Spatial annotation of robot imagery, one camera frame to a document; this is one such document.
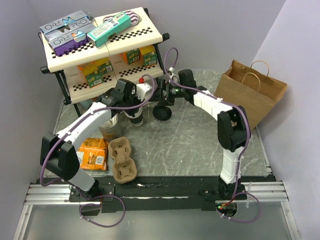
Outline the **black plastic cup lid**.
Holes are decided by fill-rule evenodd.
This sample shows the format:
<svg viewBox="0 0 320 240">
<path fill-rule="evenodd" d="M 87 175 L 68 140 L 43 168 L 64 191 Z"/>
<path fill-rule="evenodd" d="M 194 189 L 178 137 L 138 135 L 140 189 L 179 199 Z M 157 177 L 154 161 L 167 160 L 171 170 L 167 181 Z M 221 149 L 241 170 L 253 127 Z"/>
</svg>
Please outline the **black plastic cup lid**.
<svg viewBox="0 0 320 240">
<path fill-rule="evenodd" d="M 167 121 L 171 118 L 172 111 L 165 105 L 156 105 L 152 110 L 152 114 L 159 121 Z"/>
</svg>

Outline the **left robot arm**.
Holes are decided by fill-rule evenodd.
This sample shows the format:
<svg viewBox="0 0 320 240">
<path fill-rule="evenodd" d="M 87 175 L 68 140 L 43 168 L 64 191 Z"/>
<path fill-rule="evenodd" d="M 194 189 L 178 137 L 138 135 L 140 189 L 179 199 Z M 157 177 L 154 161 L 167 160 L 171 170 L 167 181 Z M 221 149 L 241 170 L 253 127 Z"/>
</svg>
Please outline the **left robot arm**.
<svg viewBox="0 0 320 240">
<path fill-rule="evenodd" d="M 146 82 L 135 84 L 121 78 L 115 87 L 98 96 L 71 125 L 57 134 L 47 133 L 41 142 L 40 184 L 43 187 L 49 185 L 44 180 L 44 172 L 49 170 L 78 188 L 87 201 L 95 200 L 99 195 L 99 182 L 81 168 L 77 150 L 95 129 L 117 114 L 125 112 L 131 119 L 137 119 L 152 89 Z"/>
</svg>

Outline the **black white paper cup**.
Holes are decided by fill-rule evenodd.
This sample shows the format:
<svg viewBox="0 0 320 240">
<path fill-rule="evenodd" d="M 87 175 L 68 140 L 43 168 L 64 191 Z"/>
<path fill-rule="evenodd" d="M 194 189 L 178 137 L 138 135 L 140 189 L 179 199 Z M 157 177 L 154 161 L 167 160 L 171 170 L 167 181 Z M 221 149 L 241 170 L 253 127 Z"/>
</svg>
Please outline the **black white paper cup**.
<svg viewBox="0 0 320 240">
<path fill-rule="evenodd" d="M 128 117 L 128 119 L 134 126 L 139 127 L 143 124 L 144 118 L 142 107 L 125 110 L 124 114 Z"/>
</svg>

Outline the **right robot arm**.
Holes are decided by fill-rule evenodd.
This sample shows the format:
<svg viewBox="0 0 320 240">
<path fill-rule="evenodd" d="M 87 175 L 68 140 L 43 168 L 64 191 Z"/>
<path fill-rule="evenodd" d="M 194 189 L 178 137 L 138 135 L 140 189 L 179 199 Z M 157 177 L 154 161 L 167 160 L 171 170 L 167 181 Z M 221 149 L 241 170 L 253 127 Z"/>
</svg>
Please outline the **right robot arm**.
<svg viewBox="0 0 320 240">
<path fill-rule="evenodd" d="M 190 69 L 174 74 L 174 68 L 166 70 L 168 80 L 159 84 L 165 91 L 162 102 L 172 105 L 176 98 L 184 98 L 190 104 L 204 110 L 217 121 L 217 138 L 223 148 L 223 164 L 220 178 L 224 181 L 218 187 L 223 199 L 230 199 L 236 193 L 234 183 L 241 177 L 242 155 L 250 141 L 249 122 L 242 106 L 224 102 L 203 86 L 197 86 Z"/>
</svg>

